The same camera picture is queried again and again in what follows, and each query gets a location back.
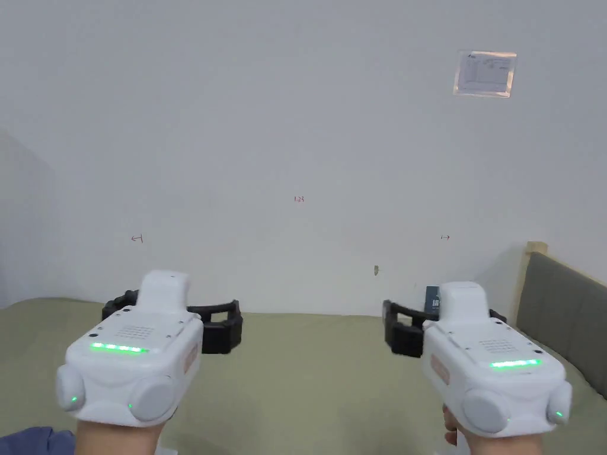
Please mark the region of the person's right hand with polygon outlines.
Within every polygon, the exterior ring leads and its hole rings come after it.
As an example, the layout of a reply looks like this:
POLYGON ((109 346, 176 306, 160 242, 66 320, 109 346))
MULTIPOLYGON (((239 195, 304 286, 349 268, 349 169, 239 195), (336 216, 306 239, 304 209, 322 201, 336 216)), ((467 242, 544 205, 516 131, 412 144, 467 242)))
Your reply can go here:
POLYGON ((485 438, 466 430, 446 405, 442 405, 445 440, 454 447, 465 441, 470 454, 543 454, 541 434, 485 438))

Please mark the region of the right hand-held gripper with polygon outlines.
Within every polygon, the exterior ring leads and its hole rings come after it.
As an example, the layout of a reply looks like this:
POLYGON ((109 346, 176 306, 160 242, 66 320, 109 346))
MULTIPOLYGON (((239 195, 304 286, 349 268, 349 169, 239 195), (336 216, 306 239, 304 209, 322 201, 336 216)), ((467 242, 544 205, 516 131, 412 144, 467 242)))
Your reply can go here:
MULTIPOLYGON (((439 299, 439 315, 384 300, 384 339, 396 355, 421 357, 442 405, 466 430, 506 438, 568 422, 573 388, 558 359, 489 309, 479 284, 441 284, 439 299)), ((470 454, 465 441, 439 453, 470 454)))

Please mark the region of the person's left hand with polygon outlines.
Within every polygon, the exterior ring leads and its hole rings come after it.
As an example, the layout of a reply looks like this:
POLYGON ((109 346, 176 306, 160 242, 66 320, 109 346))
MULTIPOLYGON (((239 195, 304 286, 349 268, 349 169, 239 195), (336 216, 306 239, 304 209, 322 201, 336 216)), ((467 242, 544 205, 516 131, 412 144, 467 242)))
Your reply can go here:
POLYGON ((125 427, 78 421, 75 454, 155 454, 165 424, 125 427))

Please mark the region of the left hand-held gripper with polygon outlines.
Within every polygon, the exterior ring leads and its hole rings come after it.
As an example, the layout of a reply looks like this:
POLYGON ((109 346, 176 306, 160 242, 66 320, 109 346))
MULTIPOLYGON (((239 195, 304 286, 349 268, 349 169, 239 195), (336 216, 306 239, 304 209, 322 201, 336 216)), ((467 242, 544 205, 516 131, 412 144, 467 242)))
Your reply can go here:
MULTIPOLYGON (((77 423, 166 425, 199 369, 200 355, 227 355, 241 344, 239 301, 187 306, 189 286, 185 273, 147 273, 139 290, 108 301, 102 322, 67 348, 56 373, 56 397, 77 423)), ((177 454, 161 437, 155 454, 177 454)))

